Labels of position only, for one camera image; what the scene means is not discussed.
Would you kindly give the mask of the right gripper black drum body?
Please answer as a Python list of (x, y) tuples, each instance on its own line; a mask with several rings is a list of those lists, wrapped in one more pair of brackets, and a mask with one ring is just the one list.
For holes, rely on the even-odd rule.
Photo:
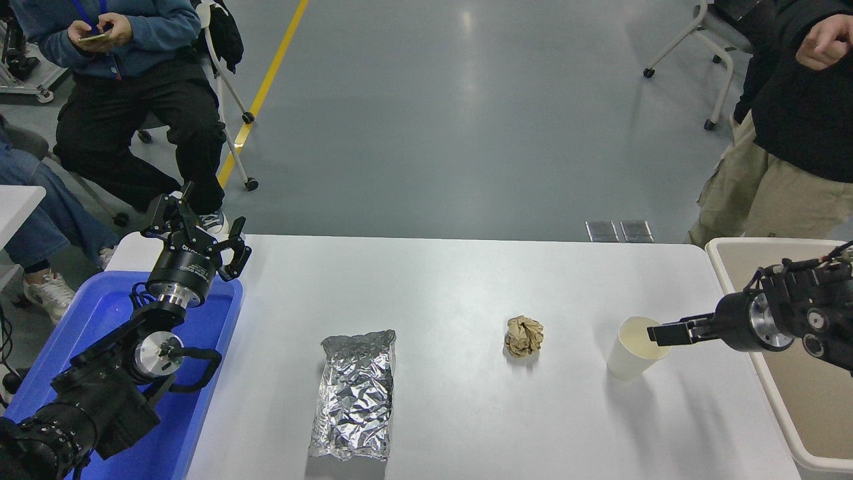
[(735, 351), (760, 351), (750, 316), (753, 298), (747, 293), (732, 293), (716, 305), (717, 337)]

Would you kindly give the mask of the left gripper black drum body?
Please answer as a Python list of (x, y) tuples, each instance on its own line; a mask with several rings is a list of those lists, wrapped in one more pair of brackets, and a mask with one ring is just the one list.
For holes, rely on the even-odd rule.
[(147, 279), (147, 292), (160, 295), (169, 287), (179, 287), (194, 297), (207, 297), (216, 272), (211, 259), (186, 246), (165, 248)]

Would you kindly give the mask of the seated person's left hand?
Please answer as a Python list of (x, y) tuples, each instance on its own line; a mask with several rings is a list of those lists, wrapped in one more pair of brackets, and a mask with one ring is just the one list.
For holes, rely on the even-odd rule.
[(98, 30), (103, 34), (104, 45), (127, 45), (133, 39), (129, 19), (121, 13), (108, 12), (98, 16)]

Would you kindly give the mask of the seated person's right hand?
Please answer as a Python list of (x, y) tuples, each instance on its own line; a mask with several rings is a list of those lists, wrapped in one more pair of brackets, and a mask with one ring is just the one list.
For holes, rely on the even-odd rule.
[(67, 36), (80, 51), (94, 53), (100, 51), (104, 46), (103, 34), (97, 28), (93, 29), (82, 19), (76, 19), (70, 24), (67, 28)]

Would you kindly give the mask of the person's hand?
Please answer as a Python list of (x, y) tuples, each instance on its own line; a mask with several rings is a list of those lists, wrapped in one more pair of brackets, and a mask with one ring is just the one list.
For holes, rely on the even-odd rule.
[(811, 27), (795, 54), (796, 61), (814, 71), (839, 63), (852, 49), (852, 16), (837, 13)]

